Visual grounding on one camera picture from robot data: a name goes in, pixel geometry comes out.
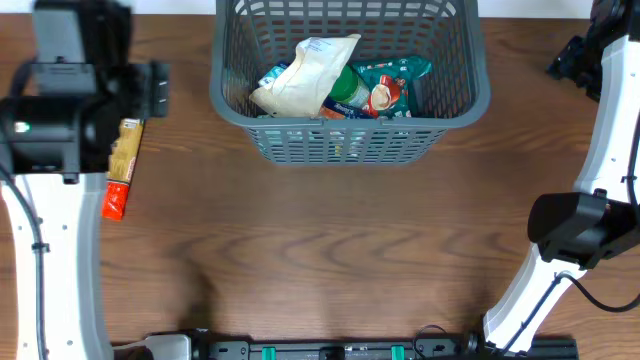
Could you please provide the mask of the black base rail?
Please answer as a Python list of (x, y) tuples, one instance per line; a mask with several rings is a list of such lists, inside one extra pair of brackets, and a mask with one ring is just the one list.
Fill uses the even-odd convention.
[(363, 342), (247, 342), (220, 341), (192, 351), (196, 360), (578, 360), (574, 340), (536, 339), (526, 353), (467, 350), (453, 335), (413, 340)]

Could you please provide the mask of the red orange spaghetti packet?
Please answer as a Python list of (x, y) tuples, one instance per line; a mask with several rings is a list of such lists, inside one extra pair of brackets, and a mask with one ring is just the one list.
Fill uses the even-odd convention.
[(102, 216), (106, 219), (121, 221), (124, 216), (143, 132), (144, 121), (141, 119), (125, 118), (120, 124), (119, 138), (109, 157), (102, 208)]

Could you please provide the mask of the grey plastic basket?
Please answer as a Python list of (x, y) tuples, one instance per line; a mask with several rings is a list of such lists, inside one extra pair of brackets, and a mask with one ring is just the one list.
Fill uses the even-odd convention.
[[(432, 65), (409, 87), (410, 115), (378, 119), (271, 118), (250, 95), (309, 37), (361, 39), (355, 61), (421, 56)], [(490, 84), (476, 0), (219, 1), (210, 98), (269, 161), (290, 165), (407, 164), (451, 129), (487, 111)]]

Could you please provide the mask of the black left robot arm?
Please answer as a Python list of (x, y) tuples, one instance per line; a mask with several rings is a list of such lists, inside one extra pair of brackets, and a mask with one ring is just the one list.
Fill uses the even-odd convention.
[(37, 1), (35, 56), (1, 101), (1, 196), (12, 228), (20, 359), (190, 359), (162, 333), (114, 345), (103, 315), (100, 224), (125, 120), (167, 114), (169, 68), (129, 59), (128, 1)]

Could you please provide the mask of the green Nescafe coffee bag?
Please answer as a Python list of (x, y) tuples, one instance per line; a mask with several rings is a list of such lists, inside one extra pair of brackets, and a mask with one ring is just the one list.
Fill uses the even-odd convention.
[(408, 118), (417, 111), (414, 83), (429, 74), (432, 63), (421, 56), (360, 61), (351, 64), (370, 90), (363, 110), (374, 118)]

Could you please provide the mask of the teal snack packet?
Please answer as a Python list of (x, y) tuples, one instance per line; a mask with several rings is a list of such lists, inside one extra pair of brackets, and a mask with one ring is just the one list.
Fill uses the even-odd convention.
[(273, 83), (287, 68), (289, 64), (285, 62), (278, 62), (275, 64), (264, 76), (258, 81), (260, 87), (267, 86)]

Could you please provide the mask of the tissue pocket pack bundle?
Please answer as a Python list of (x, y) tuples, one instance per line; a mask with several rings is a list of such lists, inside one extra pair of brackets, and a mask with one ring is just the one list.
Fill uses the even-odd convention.
[(327, 97), (323, 102), (318, 116), (333, 120), (373, 119), (373, 116), (362, 111), (361, 109), (338, 103), (330, 97)]

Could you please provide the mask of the beige pouch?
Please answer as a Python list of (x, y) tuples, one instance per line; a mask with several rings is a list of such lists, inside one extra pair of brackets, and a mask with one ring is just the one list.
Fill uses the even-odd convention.
[(249, 99), (273, 117), (316, 117), (360, 38), (351, 34), (299, 42), (287, 69), (256, 89)]

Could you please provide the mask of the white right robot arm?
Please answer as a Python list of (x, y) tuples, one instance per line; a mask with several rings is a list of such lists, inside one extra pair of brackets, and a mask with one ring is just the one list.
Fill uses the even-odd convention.
[(595, 0), (585, 36), (547, 69), (598, 104), (588, 154), (568, 193), (538, 197), (531, 246), (504, 296), (483, 317), (474, 350), (528, 355), (535, 333), (570, 287), (602, 260), (639, 243), (639, 0)]

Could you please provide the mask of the green lid spice jar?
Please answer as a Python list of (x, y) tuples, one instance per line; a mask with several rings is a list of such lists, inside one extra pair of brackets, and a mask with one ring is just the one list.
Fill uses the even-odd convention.
[(368, 105), (368, 85), (350, 66), (345, 66), (335, 81), (329, 97), (338, 103), (364, 109)]

